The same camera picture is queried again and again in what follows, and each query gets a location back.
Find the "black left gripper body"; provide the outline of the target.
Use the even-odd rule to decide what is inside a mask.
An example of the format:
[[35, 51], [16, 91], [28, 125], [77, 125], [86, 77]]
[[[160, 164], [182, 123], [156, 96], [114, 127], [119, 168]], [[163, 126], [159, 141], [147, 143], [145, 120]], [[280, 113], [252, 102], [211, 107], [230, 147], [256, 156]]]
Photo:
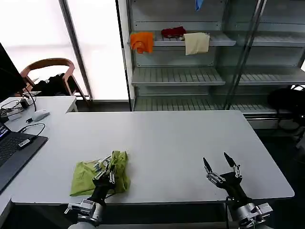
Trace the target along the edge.
[[93, 179], [95, 189], [91, 195], [91, 201], [105, 206], [105, 199], [108, 192], [115, 190], [115, 184], [110, 181], [110, 175], [103, 175], [99, 179]]

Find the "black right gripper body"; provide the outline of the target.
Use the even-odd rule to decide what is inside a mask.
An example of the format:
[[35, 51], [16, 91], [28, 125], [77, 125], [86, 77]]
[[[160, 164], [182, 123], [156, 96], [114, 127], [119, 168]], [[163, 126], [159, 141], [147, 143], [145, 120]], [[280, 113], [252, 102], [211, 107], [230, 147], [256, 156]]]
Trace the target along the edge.
[[252, 203], [241, 187], [241, 177], [236, 177], [234, 172], [229, 172], [220, 175], [224, 181], [220, 184], [219, 188], [226, 190], [229, 198], [233, 201], [233, 206], [245, 206]]

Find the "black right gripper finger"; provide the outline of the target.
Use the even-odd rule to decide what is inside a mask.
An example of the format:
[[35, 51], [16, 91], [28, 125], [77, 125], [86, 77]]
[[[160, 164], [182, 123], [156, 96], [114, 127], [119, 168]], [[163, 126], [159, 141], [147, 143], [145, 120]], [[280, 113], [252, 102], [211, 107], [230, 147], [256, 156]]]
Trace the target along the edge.
[[226, 152], [224, 152], [224, 157], [229, 164], [230, 168], [235, 174], [236, 178], [242, 178], [241, 172], [240, 172], [240, 165], [236, 164], [232, 157], [230, 157]]
[[207, 173], [206, 178], [212, 182], [214, 185], [220, 185], [224, 182], [224, 178], [218, 175], [217, 173], [213, 172], [212, 168], [210, 167], [209, 163], [203, 157], [203, 164], [204, 164], [204, 169]]

